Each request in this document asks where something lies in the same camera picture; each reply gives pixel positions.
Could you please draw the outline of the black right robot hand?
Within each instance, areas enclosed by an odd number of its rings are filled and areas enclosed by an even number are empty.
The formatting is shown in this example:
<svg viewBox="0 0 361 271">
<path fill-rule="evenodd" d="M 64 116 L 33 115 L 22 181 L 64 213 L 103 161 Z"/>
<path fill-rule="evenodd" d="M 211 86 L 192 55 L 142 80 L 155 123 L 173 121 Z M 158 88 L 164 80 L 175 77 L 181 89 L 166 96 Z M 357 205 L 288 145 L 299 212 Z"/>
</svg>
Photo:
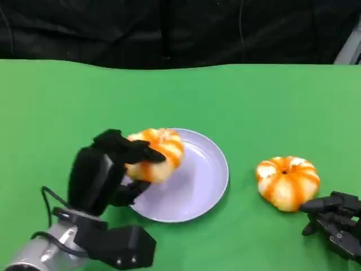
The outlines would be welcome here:
<svg viewBox="0 0 361 271">
<path fill-rule="evenodd" d="M 309 223 L 303 236 L 321 232 L 329 247 L 339 256 L 360 263 L 360 200 L 357 196 L 332 191 L 329 196 L 302 203 Z"/>
</svg>

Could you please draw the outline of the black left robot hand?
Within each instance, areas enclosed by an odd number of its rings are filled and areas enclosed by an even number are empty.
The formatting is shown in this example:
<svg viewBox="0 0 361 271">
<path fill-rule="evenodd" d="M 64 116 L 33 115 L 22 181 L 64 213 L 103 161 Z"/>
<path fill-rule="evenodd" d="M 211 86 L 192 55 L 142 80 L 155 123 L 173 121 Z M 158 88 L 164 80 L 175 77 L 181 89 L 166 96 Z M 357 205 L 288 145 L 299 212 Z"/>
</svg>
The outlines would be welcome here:
<svg viewBox="0 0 361 271">
<path fill-rule="evenodd" d="M 68 182 L 68 204 L 72 209 L 100 216 L 109 205 L 125 207 L 146 191 L 150 184 L 137 177 L 124 185 L 126 165 L 140 162 L 161 163 L 166 157 L 149 142 L 130 141 L 117 129 L 108 129 L 79 150 Z"/>
</svg>

